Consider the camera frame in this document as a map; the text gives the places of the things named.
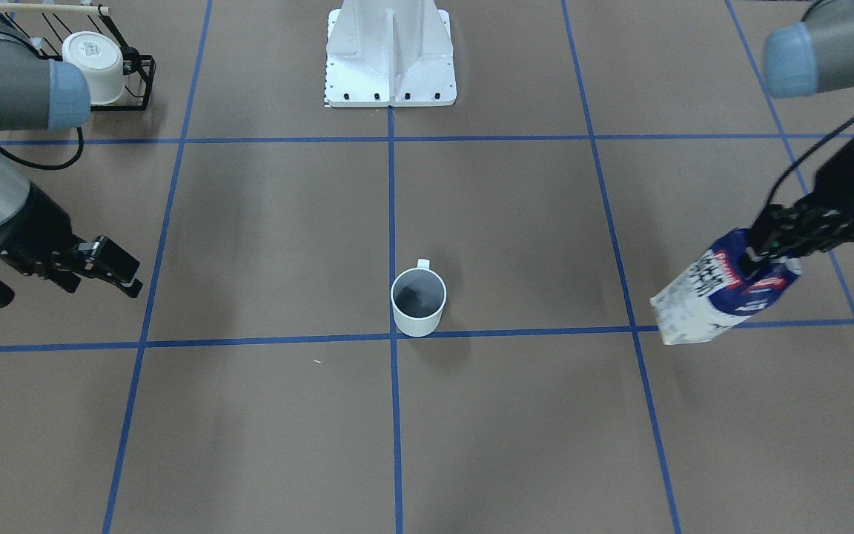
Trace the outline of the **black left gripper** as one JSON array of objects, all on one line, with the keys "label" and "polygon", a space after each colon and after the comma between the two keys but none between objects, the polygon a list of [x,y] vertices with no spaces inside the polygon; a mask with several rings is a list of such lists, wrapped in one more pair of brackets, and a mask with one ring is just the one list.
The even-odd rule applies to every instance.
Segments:
[{"label": "black left gripper", "polygon": [[830,252],[854,243],[854,215],[826,207],[804,197],[786,207],[766,204],[750,228],[742,228],[740,274],[757,283],[783,273],[781,258],[801,258]]}]

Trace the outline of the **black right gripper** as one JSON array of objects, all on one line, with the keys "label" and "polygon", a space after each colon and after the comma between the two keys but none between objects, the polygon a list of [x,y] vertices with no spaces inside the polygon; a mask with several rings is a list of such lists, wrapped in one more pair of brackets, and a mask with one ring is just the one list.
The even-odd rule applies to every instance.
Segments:
[{"label": "black right gripper", "polygon": [[140,263],[115,240],[76,236],[65,215],[30,215],[4,248],[4,263],[27,277],[50,281],[74,294],[82,278],[108,283],[135,300],[143,283],[136,277]]}]

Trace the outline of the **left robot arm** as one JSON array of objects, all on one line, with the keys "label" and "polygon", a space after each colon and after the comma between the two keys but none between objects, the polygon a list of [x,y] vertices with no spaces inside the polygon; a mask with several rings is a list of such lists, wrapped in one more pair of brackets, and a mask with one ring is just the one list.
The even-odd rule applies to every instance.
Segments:
[{"label": "left robot arm", "polygon": [[[770,34],[763,75],[775,98],[854,88],[854,1],[815,1],[798,23]],[[738,261],[746,277],[762,276],[779,260],[854,243],[854,137],[817,169],[802,199],[774,202],[781,185],[774,182],[749,228]]]}]

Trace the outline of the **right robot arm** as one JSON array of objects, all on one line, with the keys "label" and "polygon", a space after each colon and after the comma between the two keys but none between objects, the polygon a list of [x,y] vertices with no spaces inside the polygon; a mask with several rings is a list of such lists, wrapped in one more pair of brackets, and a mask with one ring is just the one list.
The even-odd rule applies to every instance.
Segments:
[{"label": "right robot arm", "polygon": [[[57,56],[41,52],[10,20],[17,3],[0,3],[0,131],[68,131],[77,136],[74,155],[57,165],[31,162],[0,145],[0,260],[26,277],[48,280],[74,293],[82,278],[108,283],[138,297],[139,261],[106,236],[87,241],[74,234],[70,217],[25,168],[59,171],[84,153],[84,127],[96,106],[122,98],[126,77],[151,78],[145,58],[129,48],[118,31],[71,33]],[[14,298],[0,281],[0,309]]]}]

